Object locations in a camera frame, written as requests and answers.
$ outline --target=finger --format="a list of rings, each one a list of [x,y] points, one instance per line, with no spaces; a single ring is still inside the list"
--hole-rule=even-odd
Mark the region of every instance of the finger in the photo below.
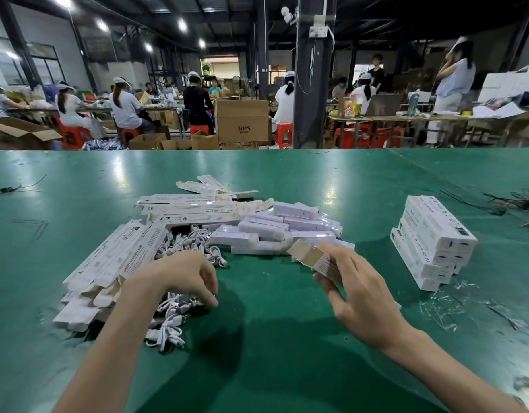
[[[358,282],[358,270],[350,257],[350,250],[347,250],[342,246],[332,245],[331,243],[321,243],[317,245],[317,248],[323,250],[335,259],[345,288],[347,285],[356,284]]]
[[[199,275],[203,278],[203,282],[209,286],[209,290],[212,294],[219,293],[219,282],[216,279],[216,270],[213,264],[208,260],[205,260],[199,270]]]
[[[339,313],[343,312],[346,306],[346,301],[337,289],[336,285],[333,284],[333,282],[328,278],[317,272],[315,272],[312,277],[318,282],[318,284],[322,286],[325,295],[328,297],[328,300],[330,300],[333,312],[335,313],[336,317],[338,317]]]
[[[219,305],[219,301],[213,293],[211,293],[203,284],[193,293],[204,305],[208,305],[209,307],[216,307]]]

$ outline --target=green work surface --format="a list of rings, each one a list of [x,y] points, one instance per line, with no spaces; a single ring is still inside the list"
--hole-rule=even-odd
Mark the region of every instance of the green work surface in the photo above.
[[[52,327],[61,282],[140,217],[139,196],[182,193],[178,180],[203,174],[257,198],[320,206],[385,277],[406,319],[529,405],[529,232],[519,227],[529,216],[492,216],[439,192],[484,204],[483,191],[529,188],[529,149],[0,151],[0,188],[45,174],[30,191],[0,196],[2,412],[49,411],[92,344]],[[469,265],[435,294],[417,288],[388,238],[413,194],[436,195],[479,239]],[[185,350],[142,348],[127,411],[439,410],[413,377],[344,330],[308,269],[289,256],[224,256],[219,307],[185,325]]]

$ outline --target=white pants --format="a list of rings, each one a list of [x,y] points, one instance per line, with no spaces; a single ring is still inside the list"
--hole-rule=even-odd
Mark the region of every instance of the white pants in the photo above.
[[[106,131],[102,127],[98,119],[92,117],[80,117],[78,114],[75,116],[62,117],[61,123],[68,127],[82,127],[88,129],[90,134],[95,139],[101,139],[106,136]]]
[[[455,112],[458,110],[460,103],[462,102],[462,95],[459,93],[450,94],[448,97],[437,96],[433,111],[451,111]],[[447,130],[448,124],[446,122],[429,122],[429,129],[431,130]],[[427,143],[436,144],[444,140],[446,132],[428,131],[427,132]]]

